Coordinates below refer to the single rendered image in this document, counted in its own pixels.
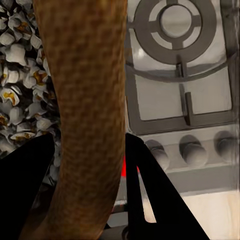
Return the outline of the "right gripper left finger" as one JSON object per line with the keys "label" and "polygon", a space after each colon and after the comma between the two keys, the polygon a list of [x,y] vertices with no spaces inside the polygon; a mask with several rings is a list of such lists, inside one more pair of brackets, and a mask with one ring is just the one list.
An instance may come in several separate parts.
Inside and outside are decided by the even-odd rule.
{"label": "right gripper left finger", "polygon": [[52,133],[0,158],[0,240],[18,240],[55,154]]}

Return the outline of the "popcorn bag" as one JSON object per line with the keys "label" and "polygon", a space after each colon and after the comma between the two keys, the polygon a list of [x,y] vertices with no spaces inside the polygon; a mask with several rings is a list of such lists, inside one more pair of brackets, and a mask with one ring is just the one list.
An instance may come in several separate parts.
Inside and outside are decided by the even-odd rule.
{"label": "popcorn bag", "polygon": [[[12,15],[16,7],[23,8],[13,0]],[[57,96],[61,153],[57,184],[42,182],[48,190],[18,240],[98,240],[125,159],[128,0],[32,0],[31,7]],[[34,47],[25,52],[37,55]]]}

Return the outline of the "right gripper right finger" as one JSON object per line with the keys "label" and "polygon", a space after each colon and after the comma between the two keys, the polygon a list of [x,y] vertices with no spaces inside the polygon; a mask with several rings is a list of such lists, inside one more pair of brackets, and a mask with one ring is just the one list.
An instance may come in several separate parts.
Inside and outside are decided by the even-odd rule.
{"label": "right gripper right finger", "polygon": [[[145,142],[125,134],[129,240],[210,240]],[[147,222],[139,168],[156,223]]]}

